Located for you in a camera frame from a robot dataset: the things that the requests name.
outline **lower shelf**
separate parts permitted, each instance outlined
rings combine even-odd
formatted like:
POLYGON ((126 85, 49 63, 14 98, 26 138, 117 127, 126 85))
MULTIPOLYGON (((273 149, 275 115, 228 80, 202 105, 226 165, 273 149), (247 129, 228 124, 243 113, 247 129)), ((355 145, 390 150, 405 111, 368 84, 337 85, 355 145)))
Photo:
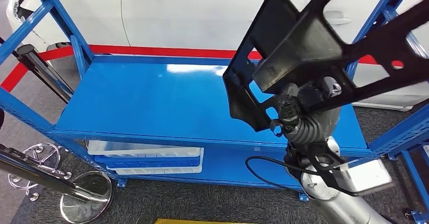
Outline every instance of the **lower shelf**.
MULTIPOLYGON (((200 173, 121 175, 121 177, 157 181, 275 188, 256 178, 246 168, 244 161, 247 157, 254 155, 272 157, 278 160, 282 160, 284 157, 284 153, 281 152, 204 148, 204 161, 202 164, 202 172, 200 173)), ((280 165, 258 159, 251 160, 249 165, 256 173, 267 180, 294 190, 301 190, 299 183, 280 165)))

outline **car door handle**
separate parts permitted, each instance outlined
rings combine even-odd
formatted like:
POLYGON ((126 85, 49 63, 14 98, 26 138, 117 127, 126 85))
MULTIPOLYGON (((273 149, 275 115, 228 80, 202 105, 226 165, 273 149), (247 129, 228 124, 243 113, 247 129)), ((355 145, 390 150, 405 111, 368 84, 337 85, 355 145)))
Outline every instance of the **car door handle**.
POLYGON ((324 11, 323 16, 330 25, 343 25, 352 21, 350 18, 345 17, 341 11, 324 11))

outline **red stripe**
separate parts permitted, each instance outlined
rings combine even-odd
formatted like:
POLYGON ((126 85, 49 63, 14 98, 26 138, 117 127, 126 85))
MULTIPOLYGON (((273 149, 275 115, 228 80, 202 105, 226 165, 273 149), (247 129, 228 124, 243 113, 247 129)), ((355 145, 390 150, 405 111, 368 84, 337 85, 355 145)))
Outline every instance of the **red stripe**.
POLYGON ((0 86, 11 92, 12 89, 19 83, 19 81, 24 77, 25 73, 28 71, 27 67, 19 62, 12 72, 5 78, 5 80, 0 84, 0 86))
POLYGON ((44 61, 54 60, 71 55, 73 55, 73 49, 71 46, 39 53, 40 58, 44 61))
MULTIPOLYGON (((233 58, 234 50, 206 50, 206 49, 184 49, 184 48, 161 48, 161 47, 134 47, 134 46, 101 46, 90 45, 95 54, 124 54, 124 55, 145 55, 145 56, 176 56, 176 57, 202 57, 202 58, 233 58)), ((39 53, 44 60, 53 60, 73 55, 71 47, 64 47, 56 50, 39 53)), ((261 56, 257 51, 249 54, 249 59, 260 60, 261 56)), ((364 56, 359 59, 361 64, 378 65, 372 56, 364 56)), ((401 63, 394 61, 394 66, 401 66, 401 63)))

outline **white car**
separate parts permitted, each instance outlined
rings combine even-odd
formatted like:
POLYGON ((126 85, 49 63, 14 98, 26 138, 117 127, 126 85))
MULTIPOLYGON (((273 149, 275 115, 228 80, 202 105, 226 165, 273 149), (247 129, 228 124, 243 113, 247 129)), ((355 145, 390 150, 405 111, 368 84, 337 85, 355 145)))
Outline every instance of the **white car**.
MULTIPOLYGON (((89 44, 115 46, 236 50, 263 0, 60 0, 89 44)), ((300 10, 310 0, 291 0, 300 10)), ((356 34, 379 0, 331 0, 325 18, 347 43, 356 34)), ((404 0, 398 13, 421 0, 404 0)), ((39 0, 10 0, 7 16, 16 30, 40 6, 39 0)), ((429 27, 414 35, 429 49, 429 27)), ((39 52, 49 45, 68 42, 53 18, 46 16, 25 38, 39 52)), ((357 86, 382 79, 379 65, 360 63, 357 86)), ((358 102, 360 106, 408 110, 429 98, 423 82, 358 102)))

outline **stacked trays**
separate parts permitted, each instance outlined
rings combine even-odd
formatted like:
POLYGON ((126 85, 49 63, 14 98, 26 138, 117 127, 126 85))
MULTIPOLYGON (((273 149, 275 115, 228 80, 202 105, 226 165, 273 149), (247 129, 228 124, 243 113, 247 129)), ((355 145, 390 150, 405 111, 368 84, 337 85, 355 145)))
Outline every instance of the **stacked trays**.
POLYGON ((199 173, 203 148, 90 141, 88 153, 119 175, 199 173))

